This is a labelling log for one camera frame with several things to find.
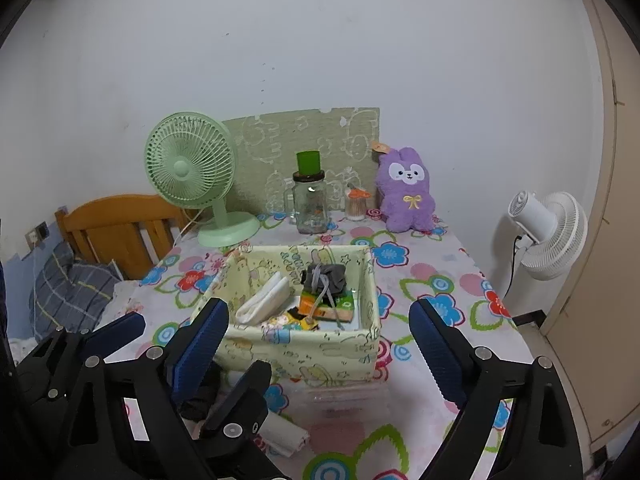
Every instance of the black power cord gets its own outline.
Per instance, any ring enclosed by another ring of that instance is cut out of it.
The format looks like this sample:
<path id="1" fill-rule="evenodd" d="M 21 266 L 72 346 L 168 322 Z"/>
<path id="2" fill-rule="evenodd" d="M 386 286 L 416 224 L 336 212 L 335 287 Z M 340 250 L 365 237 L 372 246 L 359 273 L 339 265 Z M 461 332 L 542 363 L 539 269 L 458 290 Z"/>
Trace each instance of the black power cord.
<path id="1" fill-rule="evenodd" d="M 504 296 L 502 297 L 503 300 L 504 298 L 507 297 L 507 294 L 511 290 L 511 283 L 513 283 L 513 273 L 516 266 L 516 253 L 518 252 L 518 250 L 516 249 L 516 243 L 518 243 L 520 240 L 522 240 L 522 236 L 520 235 L 516 236 L 513 240 L 513 255 L 511 256 L 511 277 L 509 279 L 509 286 L 507 287 L 507 292 L 505 292 Z"/>

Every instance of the wall outlet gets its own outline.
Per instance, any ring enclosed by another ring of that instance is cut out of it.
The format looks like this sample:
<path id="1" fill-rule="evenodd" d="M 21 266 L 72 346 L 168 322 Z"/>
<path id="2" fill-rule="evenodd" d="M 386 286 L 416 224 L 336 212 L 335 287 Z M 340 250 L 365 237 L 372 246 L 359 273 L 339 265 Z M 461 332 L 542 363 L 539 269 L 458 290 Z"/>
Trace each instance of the wall outlet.
<path id="1" fill-rule="evenodd" d="M 29 249 L 33 251 L 47 236 L 49 236 L 49 228 L 47 227 L 47 223 L 43 222 L 25 234 L 24 238 L 27 240 Z"/>
<path id="2" fill-rule="evenodd" d="M 24 235 L 24 238 L 27 240 L 27 245 L 29 246 L 31 251 L 33 251 L 37 246 L 39 246 L 40 242 L 42 241 L 40 240 L 40 236 L 38 235 L 38 232 L 36 231 L 36 229 L 32 229 L 31 231 L 29 231 L 27 234 Z"/>

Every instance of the door frame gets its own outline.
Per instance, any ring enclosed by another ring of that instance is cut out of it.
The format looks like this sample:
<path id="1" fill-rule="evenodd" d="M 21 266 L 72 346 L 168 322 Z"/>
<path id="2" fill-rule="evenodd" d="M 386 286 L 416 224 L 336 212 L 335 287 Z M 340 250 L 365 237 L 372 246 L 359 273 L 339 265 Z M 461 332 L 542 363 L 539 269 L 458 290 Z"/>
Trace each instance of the door frame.
<path id="1" fill-rule="evenodd" d="M 555 325 L 558 317 L 561 315 L 564 307 L 571 298 L 575 286 L 582 275 L 584 266 L 591 255 L 591 250 L 595 243 L 598 231 L 602 222 L 607 222 L 604 218 L 604 210 L 609 198 L 609 189 L 611 186 L 611 177 L 613 175 L 614 155 L 616 153 L 616 134 L 618 129 L 618 114 L 616 110 L 616 81 L 613 74 L 613 64 L 609 43 L 604 33 L 604 26 L 598 6 L 607 5 L 604 0 L 582 0 L 587 10 L 593 36 L 595 38 L 596 47 L 598 49 L 598 59 L 600 60 L 600 73 L 602 75 L 602 101 L 604 104 L 604 130 L 602 134 L 602 158 L 600 159 L 600 174 L 598 176 L 598 185 L 596 187 L 593 206 L 589 216 L 587 239 L 584 249 L 580 257 L 576 260 L 571 271 L 569 272 L 560 293 L 556 297 L 551 310 L 546 315 L 545 322 L 540 327 L 540 333 L 546 336 L 553 325 Z"/>

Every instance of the blue gripper pad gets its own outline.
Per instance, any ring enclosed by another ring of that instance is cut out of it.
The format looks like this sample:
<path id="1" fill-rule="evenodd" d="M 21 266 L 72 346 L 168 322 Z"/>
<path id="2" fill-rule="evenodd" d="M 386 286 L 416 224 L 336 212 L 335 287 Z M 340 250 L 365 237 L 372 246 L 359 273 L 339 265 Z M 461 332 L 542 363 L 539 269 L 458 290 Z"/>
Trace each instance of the blue gripper pad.
<path id="1" fill-rule="evenodd" d="M 427 361 L 442 396 L 455 403 L 461 410 L 466 404 L 466 393 L 462 388 L 462 368 L 449 345 L 425 312 L 425 307 L 418 301 L 415 301 L 409 309 L 409 330 L 413 334 L 424 360 Z"/>
<path id="2" fill-rule="evenodd" d="M 92 355 L 97 355 L 102 359 L 110 356 L 116 350 L 140 337 L 145 331 L 145 326 L 145 318 L 137 312 L 129 312 L 111 321 L 87 338 L 80 352 L 80 360 L 84 362 Z"/>
<path id="3" fill-rule="evenodd" d="M 193 323 L 179 329 L 167 343 L 165 377 L 176 404 L 195 396 L 228 326 L 226 303 L 211 298 Z"/>

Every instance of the wooden headboard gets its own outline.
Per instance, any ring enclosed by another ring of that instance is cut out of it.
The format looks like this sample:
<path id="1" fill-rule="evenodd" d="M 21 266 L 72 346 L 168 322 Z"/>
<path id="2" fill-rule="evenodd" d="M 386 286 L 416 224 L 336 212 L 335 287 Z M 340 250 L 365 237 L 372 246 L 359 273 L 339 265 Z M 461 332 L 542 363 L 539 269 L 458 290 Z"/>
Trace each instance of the wooden headboard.
<path id="1" fill-rule="evenodd" d="M 174 244 L 169 222 L 183 229 L 188 221 L 180 208 L 158 195 L 133 194 L 99 198 L 69 214 L 56 211 L 56 220 L 78 256 L 91 263 L 115 260 L 129 280 L 141 280 L 153 267 L 140 229 L 146 229 L 162 259 Z"/>

